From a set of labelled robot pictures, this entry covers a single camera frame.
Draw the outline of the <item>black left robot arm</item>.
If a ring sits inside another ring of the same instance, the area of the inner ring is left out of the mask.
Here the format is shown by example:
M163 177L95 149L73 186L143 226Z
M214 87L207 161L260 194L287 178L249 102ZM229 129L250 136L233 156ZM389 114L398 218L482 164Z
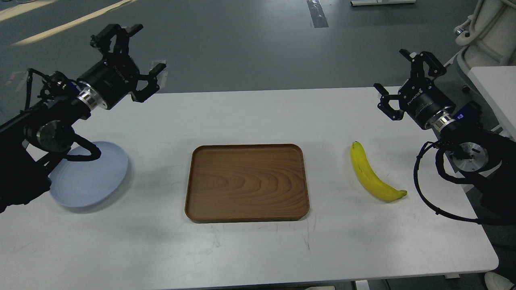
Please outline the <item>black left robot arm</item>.
M74 131L76 121L88 119L97 107L111 110L128 94L143 103L160 90L157 77L166 64L141 74L129 55L130 38L142 29L142 24L109 24L92 35L90 45L102 59L76 80L59 71L48 75L28 68L24 109L0 128L1 212L49 191L49 175L61 160L101 157L92 141Z

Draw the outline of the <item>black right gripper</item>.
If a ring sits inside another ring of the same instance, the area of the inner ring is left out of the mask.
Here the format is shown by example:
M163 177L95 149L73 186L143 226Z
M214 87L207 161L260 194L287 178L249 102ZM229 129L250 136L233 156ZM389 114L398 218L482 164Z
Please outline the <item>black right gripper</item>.
M434 84L434 80L445 75L447 69L431 52L400 49L399 53L410 62L410 77L398 94L389 94L383 85L374 83L373 88L380 94L377 107L393 121L402 120L407 112L422 130L427 130L434 115L452 113L456 108L456 104ZM398 101L400 109L395 110L390 101Z

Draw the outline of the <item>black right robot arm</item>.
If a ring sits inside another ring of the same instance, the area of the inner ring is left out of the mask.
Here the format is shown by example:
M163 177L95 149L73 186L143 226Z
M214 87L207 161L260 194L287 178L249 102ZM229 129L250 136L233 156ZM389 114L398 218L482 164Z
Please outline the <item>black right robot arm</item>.
M410 77L397 94L374 84L380 94L378 108L392 120L401 120L407 113L422 129L436 130L440 138L427 142L420 149L414 165L414 184L423 202L437 215L461 222L481 225L512 226L515 224L515 142L508 137L484 129L482 109L474 101L458 112L456 105L434 80L447 70L431 52L411 53L400 50L410 64ZM420 189L418 171L424 154L437 149L435 166L442 179L454 184L470 184L481 192L481 205L496 218L466 218L449 213L432 204Z

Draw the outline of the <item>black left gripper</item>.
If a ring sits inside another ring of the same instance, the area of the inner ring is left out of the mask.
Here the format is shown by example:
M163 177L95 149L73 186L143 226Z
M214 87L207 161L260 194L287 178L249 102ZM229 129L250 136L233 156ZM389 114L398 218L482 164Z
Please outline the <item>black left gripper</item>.
M132 101L144 103L160 90L157 77L165 70L166 64L158 63L148 74L140 74L129 55L130 38L143 28L142 24L131 27L109 24L91 36L90 46L98 50L103 59L81 74L77 81L98 93L101 98L98 104L105 110L112 109L129 93ZM140 81L147 85L137 89Z

